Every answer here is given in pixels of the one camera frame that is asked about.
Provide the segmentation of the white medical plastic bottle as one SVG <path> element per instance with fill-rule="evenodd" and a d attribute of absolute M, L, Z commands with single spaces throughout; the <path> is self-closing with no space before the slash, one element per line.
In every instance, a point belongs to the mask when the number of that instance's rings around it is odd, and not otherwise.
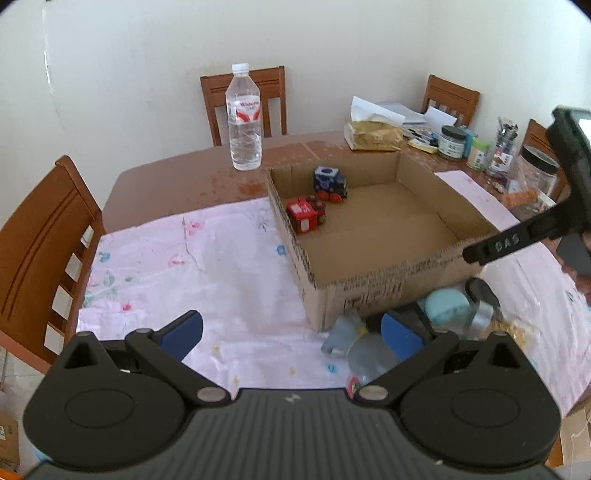
<path fill-rule="evenodd" d="M 380 335 L 365 333 L 346 350 L 349 373 L 356 385 L 365 386 L 401 363 Z"/>

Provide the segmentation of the grey toy animal figure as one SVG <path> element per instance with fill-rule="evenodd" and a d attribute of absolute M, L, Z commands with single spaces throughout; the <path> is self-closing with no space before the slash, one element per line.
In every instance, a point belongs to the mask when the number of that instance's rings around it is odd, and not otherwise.
<path fill-rule="evenodd" d="M 348 356 L 356 341 L 368 333 L 367 325 L 360 317 L 359 312 L 356 309 L 346 310 L 335 321 L 335 325 L 329 331 L 329 336 L 322 343 L 322 353 L 332 354 L 336 350 Z"/>

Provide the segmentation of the wooden chair back right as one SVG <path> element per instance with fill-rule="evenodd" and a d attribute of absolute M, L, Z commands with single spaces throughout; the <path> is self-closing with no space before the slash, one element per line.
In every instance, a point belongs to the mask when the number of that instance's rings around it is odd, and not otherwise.
<path fill-rule="evenodd" d="M 476 114 L 481 94 L 451 81 L 430 74 L 425 90 L 421 112 L 426 113 L 430 106 L 446 107 L 447 113 L 457 113 L 456 126 L 469 127 Z"/>

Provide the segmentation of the wooden chair left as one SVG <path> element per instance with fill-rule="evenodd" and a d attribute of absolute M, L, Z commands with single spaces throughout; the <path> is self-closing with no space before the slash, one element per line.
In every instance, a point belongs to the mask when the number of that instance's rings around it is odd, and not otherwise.
<path fill-rule="evenodd" d="M 46 330 L 65 341 L 75 334 L 104 233 L 102 211 L 66 155 L 1 229 L 1 346 L 43 374 L 57 359 Z"/>

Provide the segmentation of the clear plastic water bottle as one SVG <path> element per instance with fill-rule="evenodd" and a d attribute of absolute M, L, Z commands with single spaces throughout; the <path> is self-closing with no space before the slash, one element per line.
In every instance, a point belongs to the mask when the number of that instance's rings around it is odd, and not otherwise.
<path fill-rule="evenodd" d="M 256 170 L 263 157 L 262 101 L 249 73 L 249 64 L 233 64 L 225 91 L 230 158 L 238 171 Z"/>

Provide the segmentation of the clear pen holder cup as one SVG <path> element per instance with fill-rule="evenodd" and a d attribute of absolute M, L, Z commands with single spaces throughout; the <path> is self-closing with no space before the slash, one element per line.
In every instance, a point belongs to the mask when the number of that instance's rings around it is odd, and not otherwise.
<path fill-rule="evenodd" d="M 496 140 L 487 152 L 485 172 L 491 178 L 504 177 L 515 155 L 519 126 L 513 120 L 499 117 Z"/>

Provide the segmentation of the red toy train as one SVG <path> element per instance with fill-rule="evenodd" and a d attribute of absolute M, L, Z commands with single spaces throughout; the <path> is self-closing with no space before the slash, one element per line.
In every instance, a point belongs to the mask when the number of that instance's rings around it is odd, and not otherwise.
<path fill-rule="evenodd" d="M 325 203 L 315 195 L 288 202 L 286 212 L 297 235 L 315 231 L 327 221 Z"/>

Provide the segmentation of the yellow tissue pack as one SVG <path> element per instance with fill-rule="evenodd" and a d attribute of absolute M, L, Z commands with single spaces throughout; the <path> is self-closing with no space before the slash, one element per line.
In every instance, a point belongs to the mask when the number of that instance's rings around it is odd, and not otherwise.
<path fill-rule="evenodd" d="M 399 151 L 405 141 L 405 121 L 404 115 L 353 96 L 344 138 L 353 151 Z"/>

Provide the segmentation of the green-lid small container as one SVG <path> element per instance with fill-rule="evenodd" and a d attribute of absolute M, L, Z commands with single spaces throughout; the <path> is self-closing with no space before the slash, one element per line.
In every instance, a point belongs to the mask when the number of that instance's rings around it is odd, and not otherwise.
<path fill-rule="evenodd" d="M 489 143 L 480 137 L 473 137 L 470 152 L 467 158 L 467 166 L 476 171 L 482 171 L 485 168 L 485 160 L 488 152 Z"/>

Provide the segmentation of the pink floral tablecloth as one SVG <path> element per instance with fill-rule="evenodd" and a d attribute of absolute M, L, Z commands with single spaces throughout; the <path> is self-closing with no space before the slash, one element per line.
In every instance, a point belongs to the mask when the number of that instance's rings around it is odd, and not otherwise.
<path fill-rule="evenodd" d="M 550 250 L 534 245 L 481 274 L 535 326 L 528 357 L 568 412 L 590 392 L 590 310 Z M 346 358 L 311 329 L 267 199 L 170 216 L 102 237 L 78 315 L 100 339 L 157 330 L 187 311 L 204 337 L 185 363 L 230 392 L 341 388 Z"/>

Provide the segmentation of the dark-lid glass jar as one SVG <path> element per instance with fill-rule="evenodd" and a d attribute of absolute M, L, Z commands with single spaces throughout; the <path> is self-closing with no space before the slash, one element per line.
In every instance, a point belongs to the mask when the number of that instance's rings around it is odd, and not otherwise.
<path fill-rule="evenodd" d="M 438 137 L 439 154 L 451 160 L 460 160 L 464 156 L 467 133 L 459 127 L 444 125 Z"/>

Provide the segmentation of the large clear plastic jar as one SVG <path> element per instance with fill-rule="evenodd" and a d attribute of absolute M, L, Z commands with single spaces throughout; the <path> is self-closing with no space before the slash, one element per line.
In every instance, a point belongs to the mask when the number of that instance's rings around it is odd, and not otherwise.
<path fill-rule="evenodd" d="M 526 145 L 512 163 L 505 206 L 520 220 L 555 205 L 551 199 L 559 164 L 536 147 Z"/>

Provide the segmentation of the black spoon-shaped tool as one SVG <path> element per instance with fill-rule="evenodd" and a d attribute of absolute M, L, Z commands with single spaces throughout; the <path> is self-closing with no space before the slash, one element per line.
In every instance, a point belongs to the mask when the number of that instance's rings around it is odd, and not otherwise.
<path fill-rule="evenodd" d="M 473 315 L 476 315 L 481 305 L 485 304 L 487 306 L 484 315 L 490 319 L 495 317 L 495 314 L 501 308 L 501 303 L 487 282 L 481 278 L 473 277 L 466 282 L 464 289 L 472 302 Z"/>

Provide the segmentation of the light blue round case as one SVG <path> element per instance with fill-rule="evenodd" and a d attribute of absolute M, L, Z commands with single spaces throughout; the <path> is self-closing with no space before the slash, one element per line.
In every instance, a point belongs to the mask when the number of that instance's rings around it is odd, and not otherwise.
<path fill-rule="evenodd" d="M 471 319 L 472 306 L 461 291 L 443 288 L 431 292 L 425 299 L 425 313 L 433 328 L 462 332 Z"/>

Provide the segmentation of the brown cardboard box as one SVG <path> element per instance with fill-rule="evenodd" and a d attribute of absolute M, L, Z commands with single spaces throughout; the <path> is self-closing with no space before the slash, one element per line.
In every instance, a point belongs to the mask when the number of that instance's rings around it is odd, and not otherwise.
<path fill-rule="evenodd" d="M 349 183 L 348 198 L 327 206 L 327 221 L 298 234 L 287 203 L 314 192 L 318 162 L 270 169 L 270 205 L 287 247 L 304 311 L 317 332 L 342 312 L 384 312 L 479 274 L 463 249 L 497 228 L 456 188 L 406 153 L 325 161 Z"/>

